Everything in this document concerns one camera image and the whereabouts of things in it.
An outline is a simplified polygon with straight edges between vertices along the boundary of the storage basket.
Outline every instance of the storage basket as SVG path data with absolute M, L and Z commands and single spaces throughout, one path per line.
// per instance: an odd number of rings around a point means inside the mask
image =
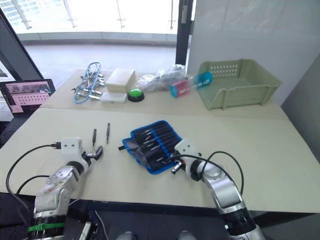
M 198 88 L 207 109 L 264 105 L 281 81 L 252 59 L 205 61 L 197 74 L 211 72 L 213 82 Z

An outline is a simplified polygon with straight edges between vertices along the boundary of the white table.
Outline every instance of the white table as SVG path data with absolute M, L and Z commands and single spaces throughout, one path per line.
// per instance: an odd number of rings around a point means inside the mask
M 71 90 L 81 83 L 80 76 L 85 70 L 77 70 L 74 74 L 42 105 L 42 108 L 78 109 L 78 110 L 100 110 L 130 113 L 150 114 L 174 114 L 174 115 L 197 115 L 208 117 L 236 117 L 236 118 L 262 118 L 262 119 L 288 119 L 277 102 L 271 98 L 264 106 L 259 104 L 230 107 L 226 110 L 207 110 L 197 91 L 173 98 L 169 91 L 156 91 L 145 94 L 145 99 L 139 103 L 127 101 L 124 104 L 101 103 L 93 100 L 82 104 L 73 103 L 75 93 Z M 105 79 L 110 73 L 103 72 Z M 139 79 L 143 73 L 136 73 Z M 99 91 L 107 92 L 106 87 Z
M 91 150 L 96 128 L 96 145 L 103 145 L 103 158 L 93 164 L 75 198 L 214 207 L 205 185 L 183 171 L 151 175 L 125 150 L 118 150 L 131 130 L 159 120 L 168 121 L 182 138 L 190 139 L 204 157 L 217 150 L 232 154 L 244 172 L 243 197 L 249 210 L 320 213 L 320 165 L 286 119 L 40 108 L 0 149 L 0 191 L 6 192 L 6 174 L 27 150 L 62 137 L 80 137 L 84 148 Z M 111 132 L 106 145 L 108 122 Z M 231 159 L 219 155 L 214 161 L 240 186 L 239 170 Z M 12 173 L 13 191 L 27 178 L 50 175 L 63 164 L 60 151 L 53 148 L 30 154 Z M 44 182 L 35 179 L 22 193 L 35 195 Z

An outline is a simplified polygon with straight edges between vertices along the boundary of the glass railing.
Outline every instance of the glass railing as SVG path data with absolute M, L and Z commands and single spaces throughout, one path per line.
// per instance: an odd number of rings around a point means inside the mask
M 0 0 L 18 34 L 177 34 L 179 0 Z

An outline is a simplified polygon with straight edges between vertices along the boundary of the small white box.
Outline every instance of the small white box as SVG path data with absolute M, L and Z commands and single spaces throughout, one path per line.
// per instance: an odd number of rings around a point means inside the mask
M 100 101 L 102 103 L 123 104 L 126 98 L 127 94 L 123 92 L 104 92 L 100 97 Z
M 128 93 L 136 81 L 134 69 L 116 68 L 106 81 L 110 93 Z

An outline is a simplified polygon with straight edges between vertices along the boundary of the tool pouch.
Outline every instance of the tool pouch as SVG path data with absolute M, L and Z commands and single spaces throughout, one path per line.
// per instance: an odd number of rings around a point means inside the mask
M 133 130 L 130 135 L 122 140 L 123 146 L 119 150 L 126 149 L 149 173 L 159 174 L 175 165 L 168 158 L 182 139 L 169 123 L 157 121 Z

